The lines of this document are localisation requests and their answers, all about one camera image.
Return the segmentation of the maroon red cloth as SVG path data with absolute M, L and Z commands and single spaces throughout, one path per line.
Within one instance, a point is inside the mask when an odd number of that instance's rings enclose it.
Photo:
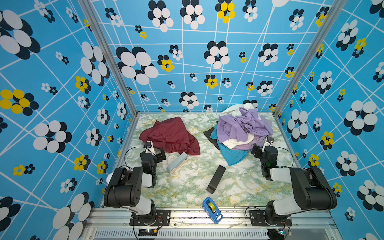
M 154 148 L 163 149 L 167 153 L 186 153 L 192 156 L 201 154 L 197 138 L 188 132 L 180 117 L 156 121 L 151 128 L 140 134 L 139 139 L 143 142 L 151 141 Z

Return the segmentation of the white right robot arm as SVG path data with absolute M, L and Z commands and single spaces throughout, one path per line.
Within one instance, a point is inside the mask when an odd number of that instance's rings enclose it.
M 260 159 L 262 175 L 266 180 L 292 186 L 292 195 L 267 203 L 264 219 L 268 225 L 286 223 L 293 214 L 336 208 L 337 196 L 320 169 L 279 167 L 278 148 L 273 146 L 254 146 L 251 154 Z

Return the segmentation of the teal blue cloth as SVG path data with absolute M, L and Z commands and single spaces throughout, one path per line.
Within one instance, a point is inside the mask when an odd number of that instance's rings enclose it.
M 248 156 L 249 152 L 243 151 L 243 150 L 230 150 L 224 144 L 221 144 L 218 139 L 217 128 L 218 128 L 218 125 L 214 126 L 214 129 L 211 133 L 210 138 L 214 141 L 214 144 L 218 145 L 219 150 L 221 151 L 227 164 L 229 166 L 233 166 L 240 163 L 242 160 L 244 160 Z

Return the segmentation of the lavender purple cloth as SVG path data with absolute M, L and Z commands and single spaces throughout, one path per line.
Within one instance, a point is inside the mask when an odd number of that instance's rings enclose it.
M 238 108 L 238 115 L 220 116 L 218 139 L 231 150 L 251 150 L 263 146 L 267 136 L 272 136 L 272 122 L 259 115 L 258 109 Z

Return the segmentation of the grey rectangular case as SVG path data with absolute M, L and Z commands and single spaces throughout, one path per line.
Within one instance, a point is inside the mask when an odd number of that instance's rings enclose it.
M 187 154 L 182 153 L 176 159 L 174 159 L 168 166 L 167 171 L 169 174 L 173 174 L 177 171 L 187 160 Z

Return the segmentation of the clear jar white lid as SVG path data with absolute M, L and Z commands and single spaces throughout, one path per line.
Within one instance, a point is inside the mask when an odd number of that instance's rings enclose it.
M 112 179 L 112 176 L 113 176 L 113 173 L 109 174 L 106 178 L 106 183 L 107 185 L 110 183 L 111 179 Z

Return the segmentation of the black rectangular box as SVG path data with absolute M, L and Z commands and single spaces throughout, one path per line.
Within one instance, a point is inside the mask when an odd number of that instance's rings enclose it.
M 210 194 L 213 194 L 216 191 L 225 171 L 226 171 L 226 168 L 224 166 L 222 165 L 218 166 L 215 174 L 213 175 L 206 189 Z

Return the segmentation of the blue tape dispenser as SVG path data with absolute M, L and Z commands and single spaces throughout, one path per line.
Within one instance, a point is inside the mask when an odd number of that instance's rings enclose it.
M 202 206 L 203 210 L 206 212 L 206 214 L 209 216 L 209 218 L 213 221 L 214 224 L 217 225 L 223 219 L 221 211 L 219 210 L 212 198 L 208 197 L 203 200 Z

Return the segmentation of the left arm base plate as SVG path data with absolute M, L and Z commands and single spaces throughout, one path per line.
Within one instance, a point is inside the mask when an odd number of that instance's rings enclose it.
M 169 226 L 171 220 L 170 210 L 156 210 L 147 215 L 137 215 L 132 213 L 130 219 L 130 226 L 148 226 L 148 227 L 162 227 Z

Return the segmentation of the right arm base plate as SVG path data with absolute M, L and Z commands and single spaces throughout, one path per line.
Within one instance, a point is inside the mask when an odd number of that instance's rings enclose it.
M 253 227 L 291 227 L 290 216 L 279 216 L 273 213 L 266 213 L 262 210 L 249 211 L 249 217 Z

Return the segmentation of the aluminium front rail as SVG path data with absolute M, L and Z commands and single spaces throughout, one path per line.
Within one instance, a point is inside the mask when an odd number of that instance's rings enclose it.
M 134 226 L 131 213 L 117 209 L 95 209 L 86 224 L 82 240 L 340 240 L 341 233 L 330 212 L 312 211 L 289 218 L 292 226 L 254 226 L 254 208 L 220 208 L 218 223 L 202 208 L 171 208 L 166 226 L 148 234 L 153 226 Z

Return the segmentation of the aluminium frame post right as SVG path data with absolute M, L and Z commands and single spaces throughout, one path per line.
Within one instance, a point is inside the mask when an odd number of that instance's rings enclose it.
M 292 80 L 290 80 L 289 84 L 287 85 L 282 97 L 280 98 L 279 102 L 277 103 L 277 107 L 273 113 L 275 118 L 278 118 L 279 113 L 289 100 L 290 94 L 293 91 L 294 87 L 298 82 L 300 81 L 302 75 L 305 73 L 306 69 L 308 68 L 309 64 L 311 63 L 318 47 L 323 43 L 325 37 L 328 35 L 329 31 L 335 24 L 335 21 L 339 17 L 341 11 L 343 10 L 344 6 L 346 5 L 347 0 L 340 0 L 340 1 L 334 1 L 333 5 L 330 8 L 328 17 L 325 19 L 322 26 L 317 31 L 314 39 L 312 40 L 309 48 L 307 49 L 306 53 L 304 54 L 302 60 L 300 61 L 300 64 L 298 65 L 298 68 L 294 74 L 294 77 Z

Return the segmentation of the aluminium frame post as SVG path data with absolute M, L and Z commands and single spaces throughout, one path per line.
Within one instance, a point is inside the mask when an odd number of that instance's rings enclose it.
M 306 53 L 304 54 L 302 60 L 300 61 L 300 64 L 298 65 L 298 68 L 294 74 L 294 77 L 292 80 L 290 80 L 289 84 L 287 85 L 282 97 L 280 98 L 279 102 L 277 103 L 277 107 L 273 113 L 275 118 L 278 118 L 279 113 L 289 100 L 290 94 L 293 91 L 294 87 L 298 82 L 300 81 L 302 75 L 305 73 L 306 69 L 308 68 L 309 64 L 311 63 L 318 47 L 323 43 L 325 37 L 328 35 L 329 31 L 335 24 L 335 21 L 339 17 L 341 11 L 343 10 L 344 6 L 346 5 L 347 0 L 340 0 L 340 1 L 334 1 L 333 5 L 330 8 L 328 17 L 325 19 L 322 26 L 317 31 L 314 39 L 312 40 L 309 48 L 307 49 Z
M 79 4 L 87 18 L 87 20 L 90 22 L 91 27 L 93 27 L 93 33 L 95 35 L 95 38 L 106 58 L 106 61 L 109 65 L 109 68 L 114 75 L 117 85 L 123 95 L 123 97 L 126 100 L 126 103 L 131 111 L 131 114 L 133 115 L 133 118 L 136 118 L 138 116 L 138 111 L 136 109 L 136 106 L 130 96 L 130 93 L 128 92 L 128 87 L 123 79 L 123 76 L 118 68 L 118 64 L 116 63 L 112 50 L 108 45 L 107 39 L 104 35 L 104 32 L 102 30 L 102 26 L 99 23 L 97 19 L 96 12 L 93 10 L 92 4 L 90 1 L 86 0 L 79 0 Z

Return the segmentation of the aluminium frame post left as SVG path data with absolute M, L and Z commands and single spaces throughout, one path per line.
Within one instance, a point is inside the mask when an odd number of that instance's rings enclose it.
M 87 18 L 87 20 L 90 22 L 91 27 L 93 27 L 93 33 L 95 35 L 95 38 L 106 58 L 106 61 L 109 65 L 109 68 L 114 75 L 117 85 L 123 95 L 123 97 L 126 100 L 126 103 L 131 111 L 131 114 L 133 115 L 133 118 L 136 118 L 138 116 L 138 111 L 136 109 L 136 106 L 130 96 L 130 93 L 128 92 L 128 87 L 123 79 L 123 76 L 118 68 L 118 64 L 116 63 L 112 50 L 108 45 L 107 39 L 104 35 L 104 32 L 102 30 L 102 26 L 99 23 L 97 19 L 96 12 L 93 10 L 92 4 L 90 1 L 86 0 L 79 0 L 79 4 Z

